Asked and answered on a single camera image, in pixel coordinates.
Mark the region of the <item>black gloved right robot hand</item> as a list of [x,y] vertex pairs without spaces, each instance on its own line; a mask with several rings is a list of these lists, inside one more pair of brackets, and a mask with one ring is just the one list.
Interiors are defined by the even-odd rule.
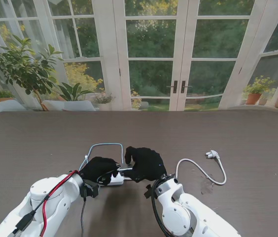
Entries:
[[167,175],[166,168],[159,153],[150,148],[134,148],[129,146],[125,153],[125,162],[134,162],[131,170],[124,171],[126,177],[136,183],[146,179],[155,181],[163,175]]

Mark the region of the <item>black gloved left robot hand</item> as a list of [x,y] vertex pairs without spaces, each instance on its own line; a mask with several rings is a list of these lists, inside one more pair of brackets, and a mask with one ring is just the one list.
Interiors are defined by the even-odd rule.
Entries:
[[117,162],[111,158],[94,157],[79,172],[83,180],[107,186],[118,174]]

